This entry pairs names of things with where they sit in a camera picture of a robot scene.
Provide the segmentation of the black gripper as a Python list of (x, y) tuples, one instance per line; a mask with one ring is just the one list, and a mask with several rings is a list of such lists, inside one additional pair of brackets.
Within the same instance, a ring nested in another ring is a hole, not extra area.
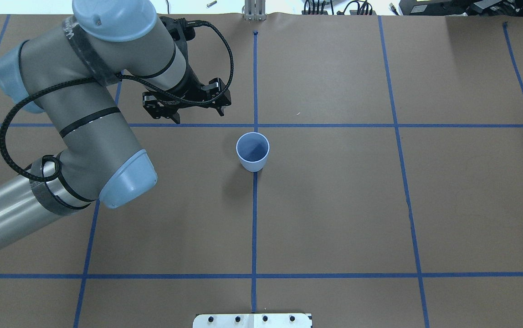
[(180, 124), (178, 110), (195, 106), (187, 104), (187, 101), (199, 103), (198, 106), (202, 108), (213, 108), (220, 117), (224, 117), (226, 107), (232, 104), (231, 92), (226, 89), (226, 84), (220, 77), (215, 77), (209, 83), (203, 84), (190, 64), (186, 65), (185, 74), (180, 82), (167, 92), (184, 101), (174, 100), (164, 94), (161, 94), (161, 99), (159, 99), (149, 91), (142, 93), (142, 106), (151, 118), (155, 120), (167, 118), (175, 124)]

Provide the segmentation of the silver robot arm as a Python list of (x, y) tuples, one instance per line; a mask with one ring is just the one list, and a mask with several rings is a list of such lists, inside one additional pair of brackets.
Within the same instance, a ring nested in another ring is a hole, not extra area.
[[(0, 153), (16, 177), (0, 186), (0, 249), (75, 214), (95, 200), (120, 207), (157, 184), (157, 173), (108, 87), (145, 86), (143, 107), (180, 123), (181, 108), (224, 115), (227, 83), (203, 84), (187, 56), (196, 27), (209, 21), (159, 16), (149, 0), (74, 0), (60, 27), (0, 58), (0, 88), (14, 106), (0, 127)], [(7, 148), (20, 110), (45, 113), (66, 144), (23, 168)]]

